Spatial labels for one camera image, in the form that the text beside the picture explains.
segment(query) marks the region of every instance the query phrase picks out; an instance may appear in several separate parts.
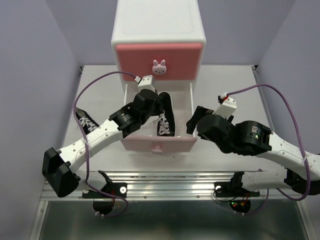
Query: drawer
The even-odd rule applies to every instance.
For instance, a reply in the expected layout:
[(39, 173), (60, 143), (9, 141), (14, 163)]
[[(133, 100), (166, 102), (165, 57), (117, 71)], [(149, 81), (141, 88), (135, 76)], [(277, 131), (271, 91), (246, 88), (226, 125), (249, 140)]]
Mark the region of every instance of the drawer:
[[(154, 75), (156, 80), (195, 80), (202, 59), (203, 44), (144, 43), (117, 44), (115, 51), (120, 69), (137, 76)], [(156, 74), (153, 66), (165, 60), (166, 72)], [(124, 81), (132, 77), (124, 75)]]
[[(124, 104), (132, 102), (139, 92), (136, 82), (126, 82)], [(169, 92), (173, 99), (175, 116), (175, 136), (157, 136), (157, 124), (151, 124), (157, 116), (152, 116), (141, 129), (130, 134), (121, 142), (128, 151), (152, 152), (155, 154), (189, 152), (197, 138), (187, 134), (186, 122), (192, 117), (193, 86), (191, 81), (155, 81), (155, 89)]]

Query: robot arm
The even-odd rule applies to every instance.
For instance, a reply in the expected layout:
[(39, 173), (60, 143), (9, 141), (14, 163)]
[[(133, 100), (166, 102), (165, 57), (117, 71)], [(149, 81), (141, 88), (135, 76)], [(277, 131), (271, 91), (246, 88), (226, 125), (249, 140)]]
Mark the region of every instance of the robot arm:
[[(238, 197), (249, 194), (258, 197), (259, 189), (289, 188), (303, 194), (307, 175), (304, 159), (298, 147), (284, 141), (267, 126), (256, 121), (232, 124), (231, 115), (236, 109), (233, 98), (221, 99), (220, 107), (213, 111), (198, 106), (187, 122), (187, 132), (196, 128), (198, 136), (214, 142), (226, 154), (256, 156), (268, 159), (284, 168), (272, 171), (235, 172), (228, 182), (216, 182), (217, 197)], [(309, 195), (320, 194), (320, 156), (306, 152), (310, 167), (311, 188)]]
[(101, 126), (90, 132), (86, 136), (87, 141), (81, 138), (69, 146), (59, 150), (52, 147), (44, 153), (42, 175), (58, 197), (72, 193), (83, 180), (78, 170), (86, 162), (85, 144), (89, 147), (91, 158), (108, 145), (139, 130), (149, 117), (159, 115), (160, 104), (153, 87), (154, 77), (144, 76), (138, 82), (140, 93), (133, 102), (113, 113)]

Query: open drawer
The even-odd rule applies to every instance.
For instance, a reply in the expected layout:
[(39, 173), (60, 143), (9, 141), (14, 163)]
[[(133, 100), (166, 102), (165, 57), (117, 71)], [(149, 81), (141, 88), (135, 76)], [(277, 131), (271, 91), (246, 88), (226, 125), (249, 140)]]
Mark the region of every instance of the open drawer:
[[(187, 134), (186, 122), (194, 112), (192, 82), (155, 81), (158, 93), (169, 92), (173, 98), (173, 111), (175, 116), (175, 136), (157, 136), (157, 124), (152, 124), (157, 116), (152, 116), (141, 126), (141, 129), (130, 134), (121, 142), (128, 151), (152, 152), (155, 154), (189, 152), (197, 138), (195, 134)], [(132, 102), (138, 93), (136, 82), (125, 83), (124, 104)]]

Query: shoe sole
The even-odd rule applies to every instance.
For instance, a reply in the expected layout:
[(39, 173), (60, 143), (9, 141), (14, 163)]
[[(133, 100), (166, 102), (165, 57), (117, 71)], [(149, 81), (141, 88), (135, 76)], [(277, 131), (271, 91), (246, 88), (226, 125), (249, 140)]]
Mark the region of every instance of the shoe sole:
[(174, 99), (172, 98), (172, 95), (168, 91), (162, 91), (162, 93), (167, 93), (170, 96), (171, 100), (171, 107), (172, 107), (172, 114), (173, 114), (173, 119), (174, 119), (174, 126), (175, 126), (175, 131), (174, 131), (174, 137), (176, 136), (176, 131), (177, 131), (177, 124), (176, 124), (176, 116), (175, 116), (175, 109), (174, 109)]

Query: gray floor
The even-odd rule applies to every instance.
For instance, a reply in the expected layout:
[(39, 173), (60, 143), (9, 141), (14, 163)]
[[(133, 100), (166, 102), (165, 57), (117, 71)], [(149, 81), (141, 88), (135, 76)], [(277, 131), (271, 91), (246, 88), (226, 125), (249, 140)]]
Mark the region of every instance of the gray floor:
[[(54, 201), (48, 205), (40, 239), (307, 239), (298, 206), (293, 201), (269, 200), (262, 212), (243, 217), (217, 204), (217, 201), (131, 202), (123, 215), (102, 219), (94, 215), (92, 202)], [(252, 202), (252, 208), (259, 204), (261, 201)]]

